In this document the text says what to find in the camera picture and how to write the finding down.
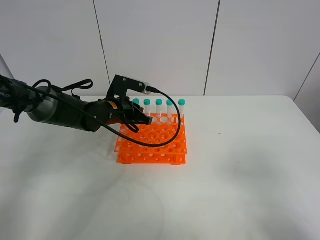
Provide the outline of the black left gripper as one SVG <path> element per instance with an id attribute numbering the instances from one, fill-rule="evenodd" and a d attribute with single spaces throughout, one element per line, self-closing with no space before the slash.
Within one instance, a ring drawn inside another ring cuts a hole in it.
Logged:
<path id="1" fill-rule="evenodd" d="M 102 104 L 98 113 L 98 119 L 107 125 L 113 124 L 142 124 L 151 125 L 153 118 L 143 112 L 143 108 L 135 101 L 126 97 L 121 102 L 118 97 L 106 97 L 98 100 Z"/>

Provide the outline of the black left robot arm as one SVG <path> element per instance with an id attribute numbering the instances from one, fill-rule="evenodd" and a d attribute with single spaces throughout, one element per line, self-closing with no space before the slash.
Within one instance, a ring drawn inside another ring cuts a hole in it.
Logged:
<path id="1" fill-rule="evenodd" d="M 125 76 L 116 75 L 103 99 L 86 102 L 75 94 L 74 89 L 89 89 L 91 79 L 86 79 L 64 88 L 52 85 L 48 80 L 39 80 L 33 86 L 0 77 L 0 106 L 14 113 L 17 123 L 21 113 L 27 113 L 34 122 L 96 132 L 103 125 L 124 124 L 132 132 L 138 125 L 150 125 L 152 117 L 143 113 L 143 108 L 130 100 L 127 91 L 146 93 L 148 84 Z"/>

